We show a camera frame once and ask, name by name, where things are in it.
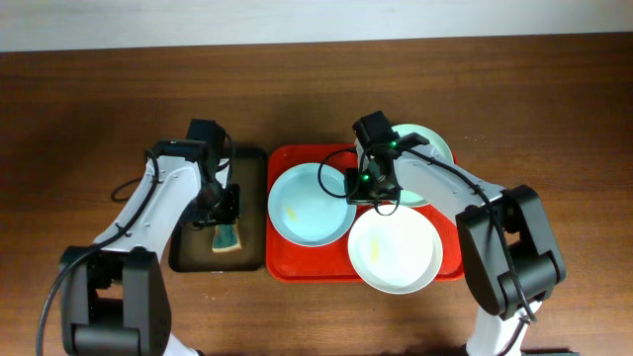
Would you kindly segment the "green and yellow sponge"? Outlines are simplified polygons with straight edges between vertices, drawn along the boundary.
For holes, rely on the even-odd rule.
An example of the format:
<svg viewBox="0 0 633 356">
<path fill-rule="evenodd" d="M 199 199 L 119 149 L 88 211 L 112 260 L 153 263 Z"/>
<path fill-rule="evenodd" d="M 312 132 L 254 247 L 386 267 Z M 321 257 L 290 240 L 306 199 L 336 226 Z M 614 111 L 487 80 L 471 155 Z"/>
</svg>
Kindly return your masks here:
<svg viewBox="0 0 633 356">
<path fill-rule="evenodd" d="M 217 224 L 212 243 L 215 253 L 232 252 L 241 249 L 237 224 Z"/>
</svg>

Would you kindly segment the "light blue plate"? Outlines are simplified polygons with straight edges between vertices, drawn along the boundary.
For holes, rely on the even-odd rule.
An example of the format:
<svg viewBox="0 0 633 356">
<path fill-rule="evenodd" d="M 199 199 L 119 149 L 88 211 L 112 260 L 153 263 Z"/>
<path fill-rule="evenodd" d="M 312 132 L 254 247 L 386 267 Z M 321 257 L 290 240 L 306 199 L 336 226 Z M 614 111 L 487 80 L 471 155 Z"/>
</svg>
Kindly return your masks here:
<svg viewBox="0 0 633 356">
<path fill-rule="evenodd" d="M 357 210 L 341 197 L 343 174 L 328 165 L 303 163 L 282 173 L 270 190 L 268 214 L 277 232 L 303 247 L 334 243 L 352 226 Z"/>
</svg>

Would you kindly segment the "white plate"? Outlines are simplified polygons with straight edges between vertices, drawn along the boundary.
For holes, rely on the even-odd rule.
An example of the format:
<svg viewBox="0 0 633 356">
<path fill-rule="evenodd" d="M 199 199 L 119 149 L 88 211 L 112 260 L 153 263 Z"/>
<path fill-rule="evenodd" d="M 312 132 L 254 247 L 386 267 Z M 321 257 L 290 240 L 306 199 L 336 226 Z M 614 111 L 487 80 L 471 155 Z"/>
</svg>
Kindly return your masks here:
<svg viewBox="0 0 633 356">
<path fill-rule="evenodd" d="M 439 232 L 420 212 L 387 205 L 363 213 L 348 234 L 348 256 L 357 275 L 387 294 L 405 295 L 428 286 L 439 273 Z"/>
</svg>

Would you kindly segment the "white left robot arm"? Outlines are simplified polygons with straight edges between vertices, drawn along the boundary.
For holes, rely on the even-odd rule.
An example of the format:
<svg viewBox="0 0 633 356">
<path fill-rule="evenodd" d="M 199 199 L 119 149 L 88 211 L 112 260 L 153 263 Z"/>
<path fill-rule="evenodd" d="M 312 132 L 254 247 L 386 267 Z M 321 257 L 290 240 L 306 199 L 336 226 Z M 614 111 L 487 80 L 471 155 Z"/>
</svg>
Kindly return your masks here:
<svg viewBox="0 0 633 356">
<path fill-rule="evenodd" d="M 175 227 L 235 221 L 230 137 L 162 140 L 138 186 L 88 246 L 70 246 L 50 289 L 69 355 L 194 355 L 172 332 L 160 259 Z"/>
</svg>

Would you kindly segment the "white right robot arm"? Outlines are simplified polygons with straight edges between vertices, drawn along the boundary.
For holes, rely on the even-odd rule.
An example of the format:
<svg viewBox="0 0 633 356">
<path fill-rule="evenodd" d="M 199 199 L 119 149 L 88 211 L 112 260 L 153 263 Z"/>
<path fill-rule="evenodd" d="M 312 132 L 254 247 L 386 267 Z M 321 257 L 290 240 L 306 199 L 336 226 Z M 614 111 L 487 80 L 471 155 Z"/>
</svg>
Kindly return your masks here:
<svg viewBox="0 0 633 356">
<path fill-rule="evenodd" d="M 354 205 L 379 205 L 407 190 L 457 227 L 465 278 L 479 305 L 467 355 L 519 355 L 536 311 L 567 269 L 544 206 L 530 187 L 506 189 L 432 152 L 411 133 L 359 133 Z"/>
</svg>

